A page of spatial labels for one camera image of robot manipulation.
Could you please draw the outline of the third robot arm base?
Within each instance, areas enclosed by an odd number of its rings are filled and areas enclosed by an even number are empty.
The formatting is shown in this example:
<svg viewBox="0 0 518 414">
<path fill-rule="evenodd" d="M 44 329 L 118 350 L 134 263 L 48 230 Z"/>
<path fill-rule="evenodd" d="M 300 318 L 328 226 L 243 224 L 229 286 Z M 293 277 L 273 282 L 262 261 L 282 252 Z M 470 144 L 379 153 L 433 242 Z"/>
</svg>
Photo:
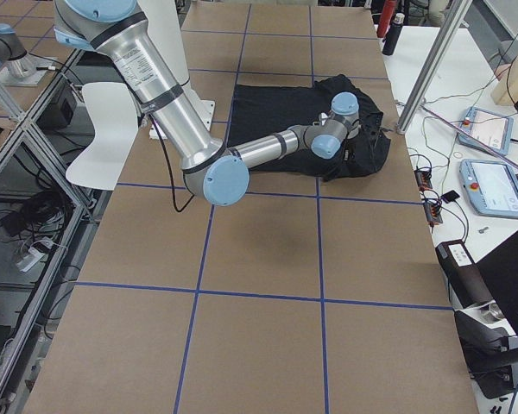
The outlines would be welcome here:
<svg viewBox="0 0 518 414">
<path fill-rule="evenodd" d="M 7 86 L 36 87 L 45 69 L 39 71 L 40 60 L 31 56 L 16 31 L 6 23 L 0 23 L 0 82 Z"/>
</svg>

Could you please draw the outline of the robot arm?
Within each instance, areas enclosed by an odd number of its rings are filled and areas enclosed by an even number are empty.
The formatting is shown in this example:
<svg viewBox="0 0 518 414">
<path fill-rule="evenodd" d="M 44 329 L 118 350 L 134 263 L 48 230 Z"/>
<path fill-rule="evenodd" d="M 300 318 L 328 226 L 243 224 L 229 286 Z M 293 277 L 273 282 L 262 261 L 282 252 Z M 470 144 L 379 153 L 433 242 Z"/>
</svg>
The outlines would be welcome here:
<svg viewBox="0 0 518 414">
<path fill-rule="evenodd" d="M 112 60 L 157 134 L 174 144 L 186 188 L 211 204 L 237 202 L 251 167 L 302 149 L 331 159 L 359 131 L 357 98 L 341 92 L 323 121 L 227 147 L 210 135 L 204 106 L 180 84 L 187 66 L 174 2 L 56 1 L 54 11 L 57 41 Z"/>
</svg>

